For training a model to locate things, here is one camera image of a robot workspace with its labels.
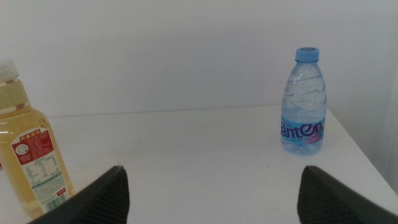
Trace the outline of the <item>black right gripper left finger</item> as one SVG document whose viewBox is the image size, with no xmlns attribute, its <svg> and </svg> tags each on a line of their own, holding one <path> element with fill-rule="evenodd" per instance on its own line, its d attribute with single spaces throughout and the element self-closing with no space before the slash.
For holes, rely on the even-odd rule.
<svg viewBox="0 0 398 224">
<path fill-rule="evenodd" d="M 123 166 L 114 166 L 65 203 L 31 224 L 125 224 L 129 185 Z"/>
</svg>

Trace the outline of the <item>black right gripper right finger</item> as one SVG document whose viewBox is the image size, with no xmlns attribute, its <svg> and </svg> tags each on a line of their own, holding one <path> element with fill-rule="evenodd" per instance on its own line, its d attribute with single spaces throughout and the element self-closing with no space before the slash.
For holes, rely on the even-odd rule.
<svg viewBox="0 0 398 224">
<path fill-rule="evenodd" d="M 397 215 L 355 192 L 317 166 L 302 172 L 297 213 L 301 223 L 397 223 Z"/>
</svg>

